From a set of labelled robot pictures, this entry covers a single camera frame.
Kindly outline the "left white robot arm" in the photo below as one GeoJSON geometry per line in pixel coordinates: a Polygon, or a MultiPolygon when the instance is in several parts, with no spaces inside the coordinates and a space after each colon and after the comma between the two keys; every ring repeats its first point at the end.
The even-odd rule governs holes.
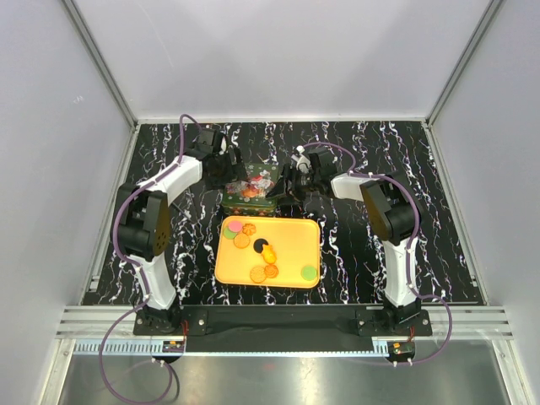
{"type": "Polygon", "coordinates": [[[170,205],[200,181],[210,190],[219,190],[245,178],[241,151],[224,133],[203,128],[191,146],[156,175],[119,187],[111,242],[116,255],[132,265],[142,287],[142,303],[135,311],[145,326],[171,334],[183,324],[165,260],[170,205]]]}

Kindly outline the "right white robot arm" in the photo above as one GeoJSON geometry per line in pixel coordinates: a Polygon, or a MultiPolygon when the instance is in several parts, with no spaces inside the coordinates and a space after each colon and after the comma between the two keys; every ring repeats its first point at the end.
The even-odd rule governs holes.
{"type": "Polygon", "coordinates": [[[399,171],[340,173],[329,151],[317,148],[293,156],[267,197],[279,205],[300,205],[313,192],[364,204],[370,229],[382,241],[385,254],[384,306],[376,321],[397,335],[412,329],[421,312],[414,270],[423,209],[407,177],[399,171]]]}

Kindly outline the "gold tin lid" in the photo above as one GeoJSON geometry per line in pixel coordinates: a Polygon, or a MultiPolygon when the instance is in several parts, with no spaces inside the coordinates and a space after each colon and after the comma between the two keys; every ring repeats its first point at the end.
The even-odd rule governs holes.
{"type": "Polygon", "coordinates": [[[226,186],[223,200],[225,198],[245,199],[246,201],[252,198],[267,199],[267,192],[278,181],[278,167],[276,165],[247,163],[246,172],[247,181],[236,181],[226,186]]]}

